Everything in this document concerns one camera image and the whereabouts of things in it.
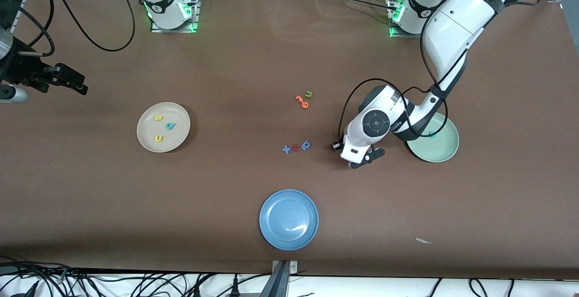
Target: blue plate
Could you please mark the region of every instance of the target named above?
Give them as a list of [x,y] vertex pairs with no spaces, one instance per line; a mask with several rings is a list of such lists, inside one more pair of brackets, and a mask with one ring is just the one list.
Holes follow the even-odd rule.
[[275,192],[259,213],[263,237],[275,248],[295,251],[308,245],[318,231],[318,210],[306,194],[298,190]]

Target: table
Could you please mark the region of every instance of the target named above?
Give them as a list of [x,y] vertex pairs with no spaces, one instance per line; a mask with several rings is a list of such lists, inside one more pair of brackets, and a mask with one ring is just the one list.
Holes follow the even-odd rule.
[[[558,4],[509,7],[472,46],[448,100],[453,159],[426,163],[389,135],[385,157],[353,171],[329,150],[350,91],[370,77],[430,85],[418,41],[389,38],[380,8],[203,0],[198,33],[183,35],[149,33],[132,0],[135,39],[110,53],[55,1],[45,61],[86,75],[89,93],[31,90],[28,104],[0,108],[2,251],[93,268],[258,273],[298,259],[325,275],[579,274],[579,59]],[[130,35],[123,0],[68,1],[100,44]],[[47,7],[26,4],[39,20]],[[37,34],[19,23],[23,41]],[[304,110],[295,97],[307,90]],[[151,153],[137,120],[164,101],[188,110],[192,131],[176,151]],[[305,140],[308,151],[281,150]],[[320,212],[296,252],[269,246],[258,226],[262,203],[286,188]]]

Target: black cable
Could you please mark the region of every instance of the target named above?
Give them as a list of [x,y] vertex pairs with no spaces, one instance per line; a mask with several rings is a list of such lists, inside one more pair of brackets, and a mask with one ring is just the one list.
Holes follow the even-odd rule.
[[46,52],[46,53],[42,53],[42,56],[47,57],[47,56],[51,56],[52,54],[54,54],[54,42],[52,41],[52,37],[50,37],[50,35],[46,31],[46,29],[44,29],[44,27],[42,27],[42,25],[31,14],[29,14],[28,11],[24,10],[24,8],[21,7],[19,4],[17,4],[16,2],[14,2],[12,0],[6,0],[6,1],[10,2],[18,10],[20,10],[20,12],[23,13],[23,15],[28,17],[28,19],[30,19],[30,21],[32,21],[34,23],[34,25],[36,25],[36,27],[38,27],[38,29],[40,29],[42,35],[44,35],[46,37],[46,40],[48,40],[48,43],[50,44],[50,51]]
[[[237,283],[237,285],[239,286],[240,284],[242,284],[242,283],[244,283],[244,282],[246,282],[246,281],[250,281],[251,279],[255,279],[255,278],[257,278],[257,277],[263,277],[263,276],[269,276],[269,275],[271,275],[271,273],[257,274],[257,275],[255,275],[255,276],[252,276],[252,277],[249,277],[249,278],[245,278],[245,279],[243,279],[242,281],[239,281],[239,282]],[[227,293],[227,291],[230,291],[232,288],[233,288],[233,285],[232,285],[231,287],[225,289],[224,291],[221,291],[221,293],[220,293],[219,295],[215,296],[215,297],[221,297],[221,296],[225,295],[225,293]]]
[[[60,280],[60,277],[57,278],[57,281],[56,281],[57,284],[60,284],[59,280]],[[70,280],[68,280],[68,277],[64,277],[64,279],[62,280],[62,286],[64,286],[64,292],[66,293],[65,297],[68,297],[71,294],[72,289],[74,288],[75,285],[76,285],[76,281],[74,284],[71,284]]]
[[148,283],[147,285],[145,285],[144,287],[141,286],[141,288],[139,289],[139,294],[138,294],[137,296],[139,297],[145,290],[147,290],[147,288],[149,288],[150,285],[152,285],[153,283],[155,283],[155,281],[156,281],[157,279],[162,279],[162,278],[165,277],[165,276],[167,276],[166,273],[165,273],[165,274],[161,274],[159,277],[153,278],[153,279],[151,280],[151,282]]
[[[142,279],[143,279],[143,277],[126,277],[126,278],[120,278],[120,279],[103,279],[103,278],[96,277],[96,276],[87,276],[87,277],[89,277],[89,278],[91,278],[91,279],[103,281],[103,282],[106,282],[106,283],[114,283],[114,282],[124,281],[124,280],[136,280],[136,279],[142,280]],[[174,284],[172,284],[172,283],[170,282],[170,281],[174,280],[176,277],[173,277],[173,278],[171,278],[171,279],[166,279],[166,278],[157,277],[157,278],[148,278],[148,279],[146,279],[146,280],[162,280],[162,281],[165,281],[165,284],[171,285],[173,288],[175,288],[177,291],[179,291],[179,294],[180,294],[180,295],[184,295],[184,293],[183,293],[177,286],[175,286]]]
[[442,103],[444,104],[444,110],[445,110],[445,113],[444,113],[444,114],[445,114],[445,117],[444,117],[444,121],[442,122],[442,125],[440,126],[440,128],[439,128],[438,130],[436,130],[435,132],[432,132],[432,133],[430,133],[430,134],[428,134],[428,135],[426,135],[426,136],[423,135],[423,134],[420,134],[420,133],[416,132],[416,130],[415,130],[415,129],[412,127],[412,125],[410,124],[410,115],[408,114],[408,104],[407,104],[407,102],[406,102],[406,99],[404,98],[404,94],[400,91],[400,89],[398,89],[398,88],[396,87],[396,85],[394,85],[394,84],[391,83],[390,81],[384,80],[384,79],[381,79],[381,78],[376,78],[376,77],[374,77],[374,78],[372,78],[372,79],[364,80],[364,81],[362,81],[361,83],[359,83],[358,85],[356,85],[356,88],[354,88],[354,90],[352,90],[352,92],[351,92],[350,95],[348,96],[348,99],[346,99],[346,103],[344,103],[344,108],[342,109],[342,115],[340,116],[340,122],[339,122],[339,124],[338,124],[338,126],[337,126],[337,139],[338,139],[339,142],[342,142],[342,139],[343,139],[343,132],[341,131],[341,130],[342,130],[342,122],[343,122],[343,119],[344,119],[344,114],[346,113],[346,107],[348,106],[348,102],[350,101],[352,95],[354,95],[354,93],[356,92],[356,90],[358,90],[358,88],[360,88],[361,85],[363,85],[364,83],[369,82],[369,81],[382,81],[382,82],[384,82],[384,83],[387,83],[388,85],[390,85],[390,86],[400,95],[400,97],[402,98],[402,102],[403,102],[403,104],[404,104],[404,112],[406,113],[406,116],[407,116],[406,122],[407,122],[407,124],[408,124],[408,128],[410,128],[410,130],[412,131],[412,133],[414,133],[414,135],[419,136],[419,137],[422,137],[422,138],[430,138],[430,137],[435,136],[436,134],[438,134],[438,132],[442,131],[442,129],[443,129],[444,126],[446,125],[446,122],[447,122],[447,120],[448,120],[448,106],[447,106],[447,104],[446,104],[446,99],[441,99]]
[[407,93],[408,91],[411,91],[412,89],[416,89],[416,90],[420,91],[420,92],[423,93],[423,94],[428,94],[428,93],[430,92],[430,91],[428,91],[428,90],[422,90],[422,89],[416,87],[415,85],[413,85],[412,87],[404,90],[402,94],[404,95],[405,93]]
[[197,277],[197,282],[195,283],[195,285],[191,289],[185,291],[185,293],[183,294],[183,297],[191,297],[195,293],[195,291],[197,289],[199,289],[205,281],[207,281],[207,279],[211,278],[212,276],[215,276],[216,274],[217,273],[209,273],[209,274],[207,274],[207,276],[204,276],[201,279],[199,279],[199,277]]
[[143,285],[145,284],[145,281],[151,279],[153,276],[155,276],[155,273],[150,274],[148,277],[147,277],[146,274],[143,274],[143,278],[142,278],[141,282],[140,282],[138,285],[135,286],[135,288],[133,289],[133,292],[131,293],[130,297],[135,297],[135,292],[137,291],[137,289],[139,290],[139,293],[137,293],[136,296],[138,297],[139,295],[141,295],[141,293],[142,293],[142,291],[143,291],[143,288],[142,288],[142,287],[143,287]]
[[388,9],[388,10],[396,10],[395,7],[385,6],[385,5],[379,5],[379,4],[377,4],[377,3],[372,3],[372,2],[368,2],[368,1],[363,1],[363,0],[351,0],[351,1],[364,3],[365,5],[383,7],[384,9]]
[[471,278],[469,279],[469,288],[471,288],[472,293],[474,293],[477,297],[482,297],[481,295],[479,295],[476,291],[474,291],[474,287],[472,286],[472,281],[476,282],[479,286],[480,289],[482,289],[482,293],[484,294],[484,297],[489,297],[486,294],[486,290],[484,290],[484,287],[482,286],[482,284],[480,283],[480,281],[478,279],[475,278]]
[[8,280],[8,282],[6,282],[6,283],[2,286],[2,288],[0,288],[0,292],[3,291],[4,288],[6,288],[6,286],[7,286],[10,282],[12,282],[12,281],[14,281],[14,279],[18,279],[18,278],[20,278],[20,277],[19,277],[19,276],[14,276],[12,279]]
[[99,44],[97,44],[97,42],[95,42],[88,33],[86,33],[85,29],[81,26],[81,24],[79,23],[78,19],[76,19],[76,16],[74,15],[74,13],[72,12],[70,6],[68,6],[68,3],[66,2],[66,0],[62,0],[62,3],[64,3],[64,7],[66,7],[66,9],[68,10],[68,14],[71,15],[72,19],[74,20],[74,22],[76,23],[76,25],[78,26],[78,29],[81,30],[81,33],[86,37],[86,39],[89,40],[89,42],[91,42],[93,45],[95,45],[96,47],[100,48],[101,50],[105,51],[105,52],[118,52],[120,50],[125,49],[132,41],[133,41],[133,37],[135,36],[135,31],[136,31],[136,25],[135,25],[135,15],[133,13],[133,7],[131,6],[131,2],[129,0],[125,0],[127,2],[128,5],[128,10],[130,10],[131,12],[131,19],[133,21],[133,30],[131,32],[131,37],[128,39],[127,43],[124,44],[123,46],[119,47],[119,48],[105,48],[103,46],[100,46]]
[[8,259],[8,260],[12,261],[12,262],[4,262],[4,263],[0,264],[0,266],[8,266],[7,264],[9,264],[9,266],[15,266],[16,268],[24,268],[32,273],[37,274],[38,277],[41,277],[41,279],[46,283],[46,286],[47,286],[48,291],[50,293],[50,297],[54,297],[54,292],[52,291],[52,286],[50,284],[52,284],[54,287],[56,287],[56,290],[58,291],[58,293],[60,293],[60,295],[62,297],[65,297],[64,292],[62,291],[62,289],[60,289],[60,287],[56,284],[56,282],[54,282],[52,277],[46,275],[41,270],[36,269],[33,266],[29,266],[28,264],[22,263],[16,259],[8,257],[8,256],[0,255],[0,258],[4,258],[4,259]]
[[89,282],[91,288],[93,288],[93,290],[97,292],[97,295],[99,295],[99,297],[106,297],[103,293],[101,293],[99,287],[97,287],[97,285],[91,278],[87,277],[86,280]]
[[513,6],[513,5],[523,5],[523,6],[536,6],[541,3],[541,0],[537,0],[537,2],[524,2],[524,1],[516,1],[507,3],[505,7]]
[[68,284],[68,288],[69,288],[69,291],[68,291],[68,293],[66,294],[66,297],[68,297],[70,293],[72,293],[72,295],[74,296],[73,291],[74,291],[75,285],[78,284],[78,280],[76,280],[76,281],[74,282],[74,284],[71,285],[70,280],[68,280],[69,278],[66,277],[65,279],[66,279],[66,283]]
[[[440,4],[438,6],[442,6],[446,1],[448,0],[442,0],[442,2],[440,2]],[[426,21],[424,21],[424,25],[422,25],[422,30],[420,31],[420,55],[422,56],[422,62],[424,62],[424,66],[426,67],[426,70],[428,71],[428,74],[430,75],[430,77],[432,78],[432,81],[434,81],[434,85],[436,88],[440,89],[439,85],[438,85],[438,81],[436,79],[436,77],[434,76],[434,73],[432,72],[432,70],[430,69],[430,65],[428,64],[428,61],[426,60],[426,54],[424,52],[424,31],[426,31],[426,26],[428,25],[428,22],[430,21],[430,18],[432,18],[432,16],[434,15],[434,13],[430,14],[427,18]],[[441,78],[444,79],[445,77],[447,77],[447,75],[450,73],[450,71],[456,66],[456,64],[459,62],[459,60],[462,58],[462,56],[467,52],[467,50],[463,51],[463,53],[460,55],[460,57],[457,59],[457,61],[455,62],[454,66],[451,67],[449,69],[449,71],[447,72],[447,74]]]
[[438,288],[438,285],[440,285],[441,281],[442,281],[442,278],[438,278],[436,284],[434,284],[434,287],[432,287],[432,290],[430,291],[430,295],[428,295],[428,297],[434,296],[434,293],[436,292],[436,288]]
[[[79,283],[79,285],[80,285],[82,291],[85,293],[85,295],[90,296],[89,291],[86,289],[86,286],[85,286],[84,281],[83,281],[82,279],[79,279],[79,280],[77,280],[77,282]],[[102,297],[102,296],[103,296],[98,289],[94,289],[94,288],[93,288],[93,290],[95,290],[95,291],[97,292],[97,295],[98,295],[99,297]]]
[[[50,4],[50,12],[48,14],[48,19],[46,20],[46,23],[44,24],[44,29],[46,31],[48,31],[48,27],[50,27],[50,24],[52,23],[52,17],[54,17],[54,0],[48,0],[49,4]],[[30,47],[32,47],[34,44],[36,44],[38,42],[38,40],[40,40],[42,38],[44,34],[41,32],[39,33],[34,39],[33,41],[30,42],[30,44],[28,44]]]
[[513,287],[515,286],[515,279],[511,280],[511,285],[508,287],[507,297],[511,297],[511,293],[513,292]]
[[239,293],[239,282],[237,281],[237,273],[235,277],[233,277],[233,285],[231,286],[231,292],[229,293],[229,297],[240,297]]
[[175,285],[171,282],[171,281],[175,280],[175,279],[178,278],[178,277],[185,277],[185,273],[181,273],[181,274],[178,274],[178,275],[176,275],[176,276],[174,276],[174,277],[172,277],[172,278],[170,278],[170,279],[167,279],[167,281],[165,281],[163,284],[159,285],[155,290],[153,290],[153,291],[151,292],[151,295],[155,295],[155,293],[157,292],[157,290],[163,288],[163,286],[165,286],[165,285],[171,285],[175,290],[178,291],[179,295],[182,296],[182,295],[183,295],[183,292],[182,292],[179,288],[177,288],[177,286],[175,286]]
[[139,296],[139,297],[155,297],[155,296],[161,295],[162,293],[166,293],[166,294],[167,294],[167,297],[171,297],[171,294],[168,293],[167,291],[159,291],[159,292],[156,292],[156,293],[151,293],[151,295]]

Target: metal mounting plate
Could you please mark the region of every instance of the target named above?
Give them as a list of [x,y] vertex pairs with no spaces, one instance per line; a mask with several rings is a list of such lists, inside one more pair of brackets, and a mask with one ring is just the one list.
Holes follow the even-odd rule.
[[[274,260],[273,264],[271,264],[271,270],[275,270],[275,266],[279,263],[279,260]],[[298,260],[290,260],[289,262],[289,273],[296,274],[298,272]]]

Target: plate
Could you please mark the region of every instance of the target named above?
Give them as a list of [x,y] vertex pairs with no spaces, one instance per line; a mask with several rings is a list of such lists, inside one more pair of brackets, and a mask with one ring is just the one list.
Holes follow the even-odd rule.
[[306,194],[281,190],[272,194],[259,214],[263,237],[275,248],[295,251],[308,245],[318,231],[318,210]]
[[[159,103],[145,110],[139,119],[137,138],[149,151],[167,152],[185,141],[190,128],[191,120],[185,108],[176,103]],[[157,136],[161,136],[160,142],[157,142]]]
[[[444,122],[444,115],[434,114],[424,134],[436,132]],[[451,120],[447,120],[442,131],[430,138],[418,138],[407,142],[408,147],[418,158],[430,163],[442,163],[452,158],[459,149],[459,132]]]

